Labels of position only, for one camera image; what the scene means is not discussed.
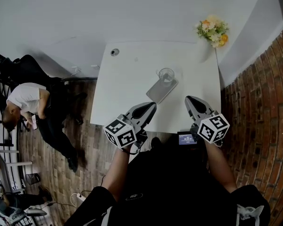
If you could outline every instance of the small screen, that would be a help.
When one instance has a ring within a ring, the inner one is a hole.
[[[191,134],[179,135],[179,145],[197,144]]]

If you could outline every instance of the white t-shirt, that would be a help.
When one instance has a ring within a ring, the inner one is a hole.
[[[7,101],[9,100],[19,106],[21,112],[38,114],[40,101],[39,89],[46,89],[46,87],[35,83],[18,85],[9,95]]]

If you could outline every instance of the man in white shirt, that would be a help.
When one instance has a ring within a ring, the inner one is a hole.
[[[62,121],[66,115],[67,97],[56,86],[51,94],[50,108],[48,99],[50,92],[42,85],[24,83],[18,85],[7,99],[7,106],[2,115],[3,126],[12,131],[17,125],[20,115],[32,125],[32,113],[37,115],[37,124],[46,143],[58,150],[68,160],[69,168],[77,171],[77,151],[62,131]]]

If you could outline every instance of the white table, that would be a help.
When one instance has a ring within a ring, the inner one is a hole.
[[[123,42],[106,46],[93,100],[91,123],[106,125],[132,106],[151,101],[146,92],[158,80],[156,70],[174,70],[177,86],[158,105],[146,131],[177,133],[192,120],[184,105],[186,96],[207,101],[221,109],[220,83],[215,52],[204,63],[195,54],[196,44],[180,42]],[[117,56],[111,56],[113,49]]]

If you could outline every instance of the person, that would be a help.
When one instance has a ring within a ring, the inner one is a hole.
[[[15,209],[26,210],[31,206],[42,205],[45,202],[52,201],[52,196],[47,189],[39,187],[39,194],[13,194],[4,193],[0,199],[0,213],[9,217],[15,212]]]
[[[117,150],[102,185],[64,225],[268,225],[267,201],[253,185],[237,188],[218,147],[203,145],[209,173],[201,150],[158,138],[151,145],[129,165],[129,154]]]
[[[63,85],[57,84],[49,92],[39,84],[20,84],[7,98],[2,124],[12,131],[21,115],[32,125],[31,113],[36,114],[37,125],[44,141],[62,153],[67,158],[69,168],[76,172],[78,153],[62,130],[62,121],[67,115],[66,105],[67,92],[64,92]]]

